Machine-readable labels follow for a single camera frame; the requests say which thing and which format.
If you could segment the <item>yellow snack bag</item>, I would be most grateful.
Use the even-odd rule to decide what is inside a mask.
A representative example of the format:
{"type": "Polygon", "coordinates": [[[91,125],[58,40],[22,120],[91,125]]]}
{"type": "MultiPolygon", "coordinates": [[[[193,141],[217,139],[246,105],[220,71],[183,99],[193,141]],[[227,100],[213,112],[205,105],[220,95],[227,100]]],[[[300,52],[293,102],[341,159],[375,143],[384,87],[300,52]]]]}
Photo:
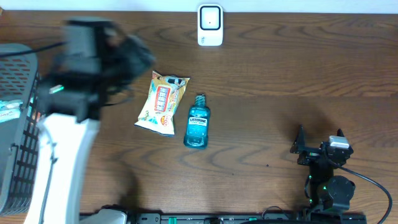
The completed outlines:
{"type": "Polygon", "coordinates": [[[188,77],[161,75],[153,70],[147,100],[134,125],[162,135],[173,136],[174,114],[189,81],[188,77]]]}

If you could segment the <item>teal mouthwash bottle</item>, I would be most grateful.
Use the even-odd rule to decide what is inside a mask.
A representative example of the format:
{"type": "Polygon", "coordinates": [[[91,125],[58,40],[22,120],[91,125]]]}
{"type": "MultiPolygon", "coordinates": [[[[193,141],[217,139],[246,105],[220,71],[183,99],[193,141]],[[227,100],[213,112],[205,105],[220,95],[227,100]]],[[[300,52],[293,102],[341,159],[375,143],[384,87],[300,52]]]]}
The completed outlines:
{"type": "Polygon", "coordinates": [[[208,145],[210,109],[206,106],[206,96],[199,94],[188,112],[187,128],[183,143],[194,149],[205,149],[208,145]]]}

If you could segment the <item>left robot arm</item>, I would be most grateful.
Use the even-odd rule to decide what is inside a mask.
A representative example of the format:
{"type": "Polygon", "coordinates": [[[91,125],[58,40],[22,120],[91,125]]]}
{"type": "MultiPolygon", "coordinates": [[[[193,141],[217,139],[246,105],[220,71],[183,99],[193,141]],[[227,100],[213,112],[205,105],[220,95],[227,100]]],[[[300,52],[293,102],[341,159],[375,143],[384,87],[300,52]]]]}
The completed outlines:
{"type": "Polygon", "coordinates": [[[79,223],[86,163],[110,98],[154,63],[136,36],[100,17],[64,26],[62,58],[37,89],[41,117],[34,191],[26,223],[79,223]]]}

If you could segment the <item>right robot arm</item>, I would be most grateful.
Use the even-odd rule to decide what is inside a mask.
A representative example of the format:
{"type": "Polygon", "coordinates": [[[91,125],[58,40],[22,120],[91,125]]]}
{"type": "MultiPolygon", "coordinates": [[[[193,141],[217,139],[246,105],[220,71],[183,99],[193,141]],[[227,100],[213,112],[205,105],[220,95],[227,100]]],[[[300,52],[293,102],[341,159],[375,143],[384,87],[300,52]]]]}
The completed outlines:
{"type": "Polygon", "coordinates": [[[297,164],[309,167],[304,191],[310,206],[298,212],[297,219],[312,223],[342,223],[343,213],[349,210],[356,188],[354,182],[334,174],[334,170],[345,165],[353,153],[342,130],[337,130],[336,135],[321,142],[319,147],[310,147],[305,143],[303,126],[299,126],[290,152],[298,154],[297,164]]]}

